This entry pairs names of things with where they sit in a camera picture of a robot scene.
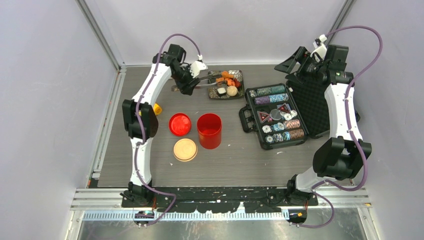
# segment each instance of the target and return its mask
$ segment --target wooden table surface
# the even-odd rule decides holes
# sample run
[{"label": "wooden table surface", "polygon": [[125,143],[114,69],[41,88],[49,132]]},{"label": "wooden table surface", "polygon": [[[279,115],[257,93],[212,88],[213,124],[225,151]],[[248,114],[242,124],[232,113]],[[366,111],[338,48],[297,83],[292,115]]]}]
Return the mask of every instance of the wooden table surface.
[{"label": "wooden table surface", "polygon": [[[245,88],[285,82],[285,75],[274,65],[209,66],[210,70],[242,70]],[[146,79],[150,67],[129,67],[122,87],[118,109],[101,170],[99,187],[126,187],[132,173],[132,150],[124,130],[121,104],[131,99]],[[285,186],[294,175],[312,166],[315,151],[328,139],[308,139],[304,144],[273,150],[263,150],[256,133],[245,133],[239,110],[246,105],[244,98],[209,99],[207,89],[195,89],[192,96],[171,92],[169,80],[157,99],[163,112],[157,116],[159,129],[151,148],[151,173],[156,187],[208,186]],[[175,113],[185,113],[192,129],[184,138],[192,139],[198,148],[197,156],[181,162],[173,156],[174,144],[181,137],[168,129]],[[215,113],[222,119],[222,142],[213,150],[200,146],[196,129],[197,119],[205,113]]]}]

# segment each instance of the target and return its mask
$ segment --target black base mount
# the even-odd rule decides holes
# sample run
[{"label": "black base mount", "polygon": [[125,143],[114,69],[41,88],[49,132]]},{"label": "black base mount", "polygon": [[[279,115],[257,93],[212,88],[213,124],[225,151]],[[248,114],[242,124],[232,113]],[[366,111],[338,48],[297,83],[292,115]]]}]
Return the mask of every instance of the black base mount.
[{"label": "black base mount", "polygon": [[134,185],[132,181],[128,183],[128,190],[120,194],[122,196],[121,206],[125,208],[131,205],[132,208],[146,207],[152,203],[155,193],[147,189],[145,186]]},{"label": "black base mount", "polygon": [[314,194],[312,192],[304,192],[304,191],[297,190],[296,177],[297,177],[297,174],[294,175],[287,182],[287,192],[285,193],[285,200],[290,205],[304,206]]}]

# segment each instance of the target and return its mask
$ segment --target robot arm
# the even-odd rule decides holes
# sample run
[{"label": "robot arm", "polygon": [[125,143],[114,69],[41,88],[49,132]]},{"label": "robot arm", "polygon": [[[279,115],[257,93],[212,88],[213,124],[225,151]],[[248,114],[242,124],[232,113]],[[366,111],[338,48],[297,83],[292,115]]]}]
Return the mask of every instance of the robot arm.
[{"label": "robot arm", "polygon": [[[275,66],[275,70],[287,73],[286,79],[304,83],[316,81],[328,85],[324,97],[328,105],[330,120],[329,139],[320,147],[313,157],[312,167],[304,173],[295,175],[287,183],[286,200],[291,204],[302,204],[312,196],[313,186],[329,179],[344,180],[354,178],[363,162],[350,131],[359,141],[365,156],[371,154],[371,144],[362,141],[353,102],[354,87],[349,83],[354,78],[351,72],[346,72],[346,58],[349,48],[346,46],[324,45],[327,38],[321,35],[313,43],[315,50],[309,52],[300,46],[286,61]],[[297,71],[292,72],[299,63]],[[351,130],[346,119],[345,99],[348,98]]]},{"label": "robot arm", "polygon": [[[137,153],[136,165],[143,181],[149,184],[152,180],[150,172],[150,151],[153,137],[158,130],[158,119],[153,112],[153,107],[159,93],[169,78],[173,78],[182,94],[191,95],[193,89],[199,83],[197,76],[203,70],[208,69],[202,62],[202,56],[191,65],[182,66],[186,56],[186,51],[179,45],[171,44],[167,52],[153,57],[153,62],[149,75],[140,90],[131,100],[125,99],[122,103],[122,112],[125,130],[128,132],[132,146],[132,159]],[[157,57],[160,57],[159,64],[156,65]],[[139,105],[138,114],[144,125],[145,142],[142,142],[143,136],[141,126],[136,116],[136,105],[142,97]],[[136,186],[142,186],[142,182],[137,176],[135,164],[132,165],[132,174],[130,182]]]}]

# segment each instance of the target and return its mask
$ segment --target cable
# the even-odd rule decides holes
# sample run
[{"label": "cable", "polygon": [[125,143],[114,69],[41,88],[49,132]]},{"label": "cable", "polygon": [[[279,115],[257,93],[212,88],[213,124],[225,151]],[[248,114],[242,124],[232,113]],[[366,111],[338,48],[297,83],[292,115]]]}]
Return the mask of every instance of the cable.
[{"label": "cable", "polygon": [[[339,185],[339,184],[337,184],[337,183],[335,183],[334,181],[331,181],[331,180],[328,180],[328,179],[325,179],[325,180],[323,180],[323,181],[320,181],[320,182],[318,182],[318,183],[316,183],[316,184],[314,184],[313,186],[312,186],[312,190],[314,191],[316,188],[318,188],[319,186],[321,186],[321,185],[323,185],[324,183],[330,183],[330,184],[332,184],[332,185],[334,185],[334,186],[336,186],[337,188],[339,188],[339,189],[341,189],[341,190],[344,190],[344,191],[348,191],[348,192],[353,192],[353,191],[356,191],[356,190],[359,190],[359,189],[361,189],[364,185],[365,185],[365,182],[367,181],[367,177],[368,177],[368,163],[367,163],[367,157],[365,156],[365,153],[364,153],[364,150],[362,149],[362,147],[361,147],[361,145],[359,144],[359,142],[358,142],[358,140],[357,140],[357,138],[356,138],[356,136],[355,136],[355,134],[354,134],[354,132],[351,130],[352,129],[352,123],[351,123],[351,116],[350,116],[350,113],[349,113],[349,100],[348,100],[348,97],[349,97],[349,92],[350,92],[350,90],[351,90],[351,87],[355,84],[355,82],[356,82],[356,80],[363,74],[363,73],[365,73],[365,71],[367,71],[376,61],[377,61],[377,59],[379,59],[379,57],[380,57],[380,55],[382,54],[382,51],[383,51],[383,39],[382,39],[382,36],[379,34],[379,32],[378,31],[376,31],[375,29],[373,29],[373,28],[371,28],[371,27],[368,27],[368,26],[362,26],[362,25],[353,25],[353,26],[346,26],[346,27],[341,27],[341,28],[338,28],[338,29],[335,29],[335,30],[333,30],[333,31],[331,31],[331,32],[329,32],[329,33],[327,33],[326,34],[326,37],[328,37],[328,36],[330,36],[330,35],[332,35],[332,34],[335,34],[335,33],[337,33],[337,32],[340,32],[340,31],[343,31],[343,30],[347,30],[347,29],[365,29],[365,30],[369,30],[369,31],[371,31],[371,32],[373,32],[376,36],[377,36],[377,38],[378,38],[378,43],[379,43],[379,48],[378,48],[378,52],[377,52],[377,55],[374,57],[374,59],[362,70],[362,71],[360,71],[353,79],[352,79],[352,81],[349,83],[349,85],[347,86],[347,89],[346,89],[346,92],[344,93],[344,96],[345,96],[345,100],[344,100],[344,109],[345,109],[345,114],[346,114],[346,122],[347,122],[347,127],[348,127],[348,129],[349,129],[349,133],[350,133],[350,137],[352,138],[352,140],[353,140],[353,142],[355,143],[355,146],[356,146],[356,148],[358,149],[358,151],[359,151],[359,154],[360,154],[360,157],[361,157],[361,159],[362,159],[362,164],[363,164],[363,177],[362,177],[362,180],[360,181],[360,183],[357,185],[357,186],[355,186],[355,187],[352,187],[352,188],[350,188],[350,187],[344,187],[344,186],[341,186],[341,185]],[[317,229],[317,228],[321,228],[321,227],[324,227],[324,226],[327,226],[329,223],[331,223],[331,221],[333,220],[333,218],[334,218],[334,207],[333,207],[333,205],[332,205],[332,203],[327,199],[327,198],[325,198],[324,196],[322,196],[322,195],[320,195],[320,194],[318,194],[318,193],[316,193],[316,192],[314,192],[314,194],[315,195],[317,195],[318,197],[320,197],[320,198],[322,198],[322,199],[324,199],[328,204],[330,204],[330,207],[331,207],[331,217],[330,217],[330,219],[326,222],[326,223],[324,223],[324,224],[321,224],[321,225],[305,225],[305,224],[301,224],[301,225],[299,225],[300,227],[304,227],[304,228],[311,228],[311,229]]]},{"label": "cable", "polygon": [[165,39],[165,41],[162,43],[162,46],[160,46],[160,49],[159,49],[159,53],[158,53],[158,55],[157,55],[157,59],[156,59],[156,66],[154,67],[154,70],[153,70],[153,74],[151,75],[151,77],[150,77],[150,79],[148,80],[148,82],[147,82],[147,85],[146,85],[146,87],[142,90],[142,92],[141,92],[141,95],[140,95],[140,97],[138,98],[138,101],[137,101],[137,104],[135,105],[135,116],[137,117],[137,120],[138,120],[138,123],[140,124],[140,128],[141,128],[141,135],[142,135],[142,141],[141,142],[137,142],[137,144],[136,144],[136,149],[135,149],[135,153],[134,153],[134,169],[135,169],[135,172],[136,172],[136,174],[137,174],[137,177],[138,177],[138,179],[140,179],[140,181],[141,181],[141,183],[147,188],[147,189],[149,189],[150,191],[152,191],[152,192],[155,192],[155,193],[157,193],[157,194],[161,194],[161,195],[165,195],[165,196],[171,196],[172,197],[172,202],[169,204],[169,206],[166,208],[166,210],[157,218],[157,219],[155,219],[155,220],[153,220],[153,221],[151,221],[151,222],[149,222],[148,224],[146,224],[145,226],[147,227],[147,226],[150,226],[150,225],[153,225],[153,224],[155,224],[155,223],[157,223],[170,209],[171,209],[171,207],[174,205],[174,203],[175,203],[175,201],[176,201],[176,199],[177,199],[177,196],[175,195],[175,194],[173,194],[173,193],[167,193],[167,192],[163,192],[163,191],[158,191],[158,190],[156,190],[156,189],[154,189],[154,188],[152,188],[152,187],[150,187],[149,185],[147,185],[146,183],[145,183],[145,181],[143,180],[143,177],[140,175],[140,170],[139,170],[139,168],[138,168],[138,166],[137,166],[137,153],[138,153],[138,151],[139,151],[139,146],[140,145],[143,145],[143,144],[145,144],[146,143],[146,131],[145,131],[145,128],[144,128],[144,125],[143,125],[143,121],[142,121],[142,118],[141,118],[141,116],[140,116],[140,114],[139,114],[139,111],[140,111],[140,103],[141,103],[141,101],[142,101],[142,99],[143,99],[143,97],[144,97],[144,94],[146,93],[146,91],[147,91],[147,89],[149,88],[149,86],[150,86],[150,84],[152,83],[152,81],[153,81],[153,78],[156,76],[156,72],[158,71],[158,67],[159,67],[159,61],[160,61],[160,58],[161,58],[161,54],[162,54],[162,51],[164,50],[164,47],[165,47],[165,45],[167,44],[167,42],[171,39],[171,38],[173,38],[173,37],[176,37],[176,36],[181,36],[181,37],[184,37],[184,38],[186,38],[186,39],[188,39],[190,42],[192,42],[193,43],[193,45],[195,46],[195,48],[196,48],[196,50],[197,50],[197,53],[198,53],[198,55],[199,56],[201,56],[202,54],[201,54],[201,52],[200,52],[200,49],[199,49],[199,47],[198,47],[198,45],[195,43],[195,41],[193,41],[190,37],[188,37],[188,36],[186,36],[186,35],[184,35],[184,34],[181,34],[181,33],[174,33],[174,34],[172,34],[172,35],[170,35],[168,38],[166,38]]},{"label": "cable", "polygon": [[168,207],[165,209],[165,211],[155,220],[150,221],[149,223],[147,223],[145,225],[145,227],[148,227],[150,225],[153,225],[155,223],[157,223],[174,205],[176,199],[177,199],[177,195],[173,194],[173,193],[168,193],[168,192],[163,192],[163,191],[159,191],[156,190],[152,187],[150,187],[149,185],[147,185],[145,183],[145,181],[143,180],[142,176],[140,175],[140,170],[139,167],[137,166],[137,153],[139,151],[139,146],[141,145],[141,142],[137,142],[136,147],[135,147],[135,152],[134,152],[134,168],[135,168],[135,172],[137,173],[137,177],[140,179],[141,183],[150,191],[160,194],[160,195],[165,195],[165,196],[171,196],[172,197],[172,202],[168,205]]},{"label": "cable", "polygon": [[321,194],[319,194],[319,193],[316,193],[316,192],[314,192],[314,194],[315,195],[317,195],[318,197],[320,197],[320,198],[322,198],[322,199],[324,199],[328,204],[330,204],[330,207],[331,207],[331,217],[330,217],[330,219],[327,221],[327,222],[325,222],[325,223],[323,223],[323,224],[321,224],[321,225],[306,225],[306,224],[299,224],[299,227],[303,227],[303,228],[308,228],[308,229],[318,229],[318,228],[322,228],[322,227],[325,227],[325,226],[327,226],[328,224],[330,224],[332,221],[333,221],[333,219],[334,219],[334,206],[333,206],[333,204],[325,197],[325,196],[323,196],[323,195],[321,195]]}]

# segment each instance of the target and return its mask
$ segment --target case handle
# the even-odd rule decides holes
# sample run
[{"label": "case handle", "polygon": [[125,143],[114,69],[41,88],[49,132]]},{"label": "case handle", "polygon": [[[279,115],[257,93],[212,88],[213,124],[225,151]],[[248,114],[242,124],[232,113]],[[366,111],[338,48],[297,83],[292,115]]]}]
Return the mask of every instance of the case handle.
[{"label": "case handle", "polygon": [[249,105],[242,107],[240,111],[238,111],[238,116],[240,117],[241,127],[245,133],[250,133],[254,130],[254,127],[249,127],[248,123],[252,121],[252,116],[246,117],[245,112],[249,111]]}]

